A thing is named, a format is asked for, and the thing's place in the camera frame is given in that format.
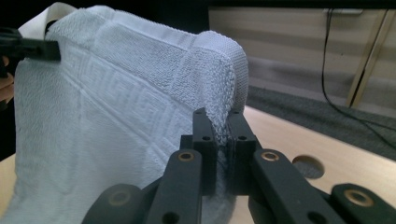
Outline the black horizontal metal bar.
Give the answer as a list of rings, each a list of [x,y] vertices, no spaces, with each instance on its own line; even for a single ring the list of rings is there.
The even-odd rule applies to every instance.
[[[396,0],[210,0],[216,7],[396,9]]]

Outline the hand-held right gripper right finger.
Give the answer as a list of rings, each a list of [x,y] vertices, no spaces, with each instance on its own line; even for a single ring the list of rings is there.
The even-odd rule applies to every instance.
[[[250,162],[260,144],[242,112],[232,111],[228,117],[229,171],[228,187],[234,195],[249,195],[252,173]]]

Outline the light blue towel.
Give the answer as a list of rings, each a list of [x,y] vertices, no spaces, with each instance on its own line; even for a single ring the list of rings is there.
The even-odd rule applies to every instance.
[[[81,224],[99,195],[156,180],[192,114],[215,139],[248,95],[248,60],[235,41],[191,34],[106,6],[51,25],[57,63],[25,59],[15,72],[17,181],[0,224]]]

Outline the wooden wall strip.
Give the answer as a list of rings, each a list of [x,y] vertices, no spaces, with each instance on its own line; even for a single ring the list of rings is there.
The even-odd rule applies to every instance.
[[[379,57],[380,50],[388,36],[389,30],[396,18],[396,9],[381,9],[371,29],[368,41],[364,47],[360,64],[353,78],[346,106],[356,108],[371,77],[375,63]]]

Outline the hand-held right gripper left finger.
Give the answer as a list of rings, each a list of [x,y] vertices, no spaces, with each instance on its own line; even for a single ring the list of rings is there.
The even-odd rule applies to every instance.
[[[212,123],[204,108],[192,114],[192,134],[183,134],[181,149],[193,149],[202,156],[202,186],[205,196],[213,195],[216,190],[218,150]]]

